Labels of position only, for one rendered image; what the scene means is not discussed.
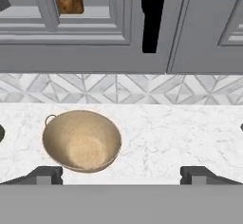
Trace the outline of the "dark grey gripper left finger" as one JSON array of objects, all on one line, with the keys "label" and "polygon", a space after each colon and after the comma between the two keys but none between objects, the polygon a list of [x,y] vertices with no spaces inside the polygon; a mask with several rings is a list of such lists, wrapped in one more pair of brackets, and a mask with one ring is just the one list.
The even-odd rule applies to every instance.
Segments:
[{"label": "dark grey gripper left finger", "polygon": [[63,168],[60,166],[38,166],[26,176],[5,181],[5,185],[62,185]]}]

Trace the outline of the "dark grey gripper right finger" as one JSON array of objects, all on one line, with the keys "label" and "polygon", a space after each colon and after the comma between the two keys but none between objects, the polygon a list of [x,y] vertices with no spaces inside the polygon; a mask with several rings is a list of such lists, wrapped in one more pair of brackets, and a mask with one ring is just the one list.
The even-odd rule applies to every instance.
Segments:
[{"label": "dark grey gripper right finger", "polygon": [[207,184],[238,184],[241,182],[232,179],[217,176],[205,166],[181,166],[180,184],[187,185],[207,185]]}]

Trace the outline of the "tan woven basket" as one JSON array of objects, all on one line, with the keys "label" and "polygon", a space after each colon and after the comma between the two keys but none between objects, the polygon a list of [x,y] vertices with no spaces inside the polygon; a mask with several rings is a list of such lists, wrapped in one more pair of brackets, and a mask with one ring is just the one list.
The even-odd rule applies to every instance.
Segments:
[{"label": "tan woven basket", "polygon": [[115,123],[87,110],[48,115],[42,142],[55,162],[81,173],[107,168],[122,148],[121,132]]}]

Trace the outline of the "grey glass-panel cabinet door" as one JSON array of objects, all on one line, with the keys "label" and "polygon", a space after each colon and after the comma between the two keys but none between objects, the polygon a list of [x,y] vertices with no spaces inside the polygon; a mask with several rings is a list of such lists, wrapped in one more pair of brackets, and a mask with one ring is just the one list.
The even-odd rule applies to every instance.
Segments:
[{"label": "grey glass-panel cabinet door", "polygon": [[141,0],[0,0],[0,73],[145,73],[167,70],[182,0],[164,0],[156,53],[142,52]]}]

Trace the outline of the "grey solid cabinet door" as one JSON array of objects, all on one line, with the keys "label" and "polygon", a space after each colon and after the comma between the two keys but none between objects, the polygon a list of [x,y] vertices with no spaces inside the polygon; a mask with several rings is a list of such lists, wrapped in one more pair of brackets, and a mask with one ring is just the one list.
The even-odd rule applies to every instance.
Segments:
[{"label": "grey solid cabinet door", "polygon": [[243,0],[182,0],[169,74],[243,74]]}]

